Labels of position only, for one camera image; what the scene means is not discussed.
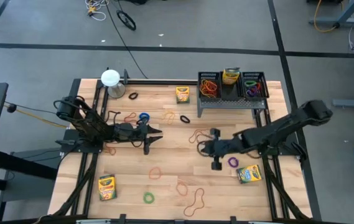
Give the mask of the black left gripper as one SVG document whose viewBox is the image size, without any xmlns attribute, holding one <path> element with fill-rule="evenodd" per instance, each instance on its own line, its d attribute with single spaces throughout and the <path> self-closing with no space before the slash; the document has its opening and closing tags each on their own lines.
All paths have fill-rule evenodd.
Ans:
<svg viewBox="0 0 354 224">
<path fill-rule="evenodd" d="M 133 146 L 135 142 L 143 143 L 144 155 L 149 154 L 149 144 L 159 140 L 162 136 L 148 137 L 148 134 L 158 134 L 162 131 L 152 128 L 145 122 L 138 124 L 136 128 L 131 123 L 115 123 L 111 125 L 111 134 L 109 137 L 110 142 L 130 142 Z"/>
</svg>

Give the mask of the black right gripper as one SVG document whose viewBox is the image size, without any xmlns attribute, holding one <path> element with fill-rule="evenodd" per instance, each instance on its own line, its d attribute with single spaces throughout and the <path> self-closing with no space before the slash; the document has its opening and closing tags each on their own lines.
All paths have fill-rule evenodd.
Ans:
<svg viewBox="0 0 354 224">
<path fill-rule="evenodd" d="M 248 148 L 245 148 L 239 137 L 233 137 L 229 140 L 220 140 L 219 129 L 212 128 L 210 134 L 213 135 L 212 141 L 202 141 L 200 145 L 203 147 L 200 150 L 202 156 L 213 157 L 212 170 L 222 170 L 222 164 L 219 159 L 227 154 L 240 153 L 244 154 L 248 152 Z"/>
</svg>

